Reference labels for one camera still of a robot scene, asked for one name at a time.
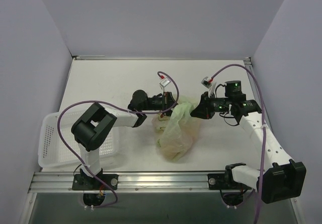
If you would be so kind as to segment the light green plastic bag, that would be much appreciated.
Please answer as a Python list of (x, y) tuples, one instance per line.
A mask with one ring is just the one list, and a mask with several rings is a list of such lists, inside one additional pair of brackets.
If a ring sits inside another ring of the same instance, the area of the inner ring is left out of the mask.
[(190, 116), (197, 105), (196, 99), (181, 96), (170, 117), (161, 114), (153, 117), (156, 148), (167, 161), (177, 161), (197, 141), (201, 120)]

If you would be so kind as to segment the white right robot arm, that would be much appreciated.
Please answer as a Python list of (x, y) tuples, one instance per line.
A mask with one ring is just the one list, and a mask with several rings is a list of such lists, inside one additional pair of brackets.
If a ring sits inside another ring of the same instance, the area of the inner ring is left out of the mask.
[(259, 170), (245, 163), (230, 164), (225, 167), (219, 189), (252, 188), (261, 200), (273, 203), (301, 195), (306, 167), (296, 162), (280, 145), (270, 128), (262, 120), (263, 111), (255, 100), (247, 100), (240, 81), (228, 81), (224, 97), (216, 94), (216, 84), (212, 80), (202, 81), (208, 91), (201, 95), (200, 103), (191, 112), (199, 119), (211, 119), (215, 113), (229, 114), (249, 136), (261, 157)]

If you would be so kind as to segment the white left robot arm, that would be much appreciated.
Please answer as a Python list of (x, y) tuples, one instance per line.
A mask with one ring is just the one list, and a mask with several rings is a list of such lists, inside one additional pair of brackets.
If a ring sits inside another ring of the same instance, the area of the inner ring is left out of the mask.
[(102, 183), (99, 148), (114, 127), (139, 127), (147, 118), (144, 111), (163, 112), (169, 116), (177, 105), (178, 97), (163, 92), (149, 97), (144, 90), (133, 93), (126, 111), (105, 108), (93, 103), (71, 127), (71, 133), (80, 149), (83, 164), (80, 175), (90, 189), (97, 189)]

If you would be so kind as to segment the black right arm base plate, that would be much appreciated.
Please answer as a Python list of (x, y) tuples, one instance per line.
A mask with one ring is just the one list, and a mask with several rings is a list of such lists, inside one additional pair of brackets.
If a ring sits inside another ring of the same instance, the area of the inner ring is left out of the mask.
[(242, 190), (239, 183), (228, 182), (224, 173), (210, 173), (207, 175), (209, 190)]

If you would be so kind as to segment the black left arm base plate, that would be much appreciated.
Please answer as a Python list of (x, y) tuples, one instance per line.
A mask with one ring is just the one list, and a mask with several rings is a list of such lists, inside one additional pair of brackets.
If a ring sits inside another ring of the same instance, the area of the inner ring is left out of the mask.
[[(113, 190), (117, 190), (118, 175), (116, 174), (102, 174), (99, 178), (105, 182)], [(87, 175), (75, 174), (73, 177), (72, 190), (107, 190), (107, 187), (94, 177)]]

